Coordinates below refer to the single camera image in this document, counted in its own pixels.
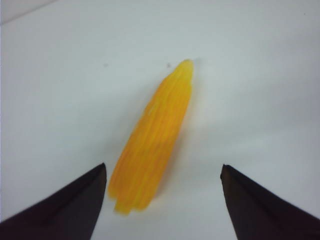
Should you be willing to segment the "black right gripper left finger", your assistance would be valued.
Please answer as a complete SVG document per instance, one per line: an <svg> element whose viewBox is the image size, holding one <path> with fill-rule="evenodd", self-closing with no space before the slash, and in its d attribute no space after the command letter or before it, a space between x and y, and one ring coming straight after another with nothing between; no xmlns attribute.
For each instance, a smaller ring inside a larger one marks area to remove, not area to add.
<svg viewBox="0 0 320 240"><path fill-rule="evenodd" d="M2 240L89 240L104 201L105 164L99 164L46 199L4 220Z"/></svg>

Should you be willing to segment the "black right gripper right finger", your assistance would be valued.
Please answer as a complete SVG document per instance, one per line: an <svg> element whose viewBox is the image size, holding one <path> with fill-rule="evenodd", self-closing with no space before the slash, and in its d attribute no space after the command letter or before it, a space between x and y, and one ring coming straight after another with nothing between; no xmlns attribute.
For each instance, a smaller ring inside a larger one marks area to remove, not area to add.
<svg viewBox="0 0 320 240"><path fill-rule="evenodd" d="M226 207L239 240L318 240L320 220L278 197L230 165L220 174Z"/></svg>

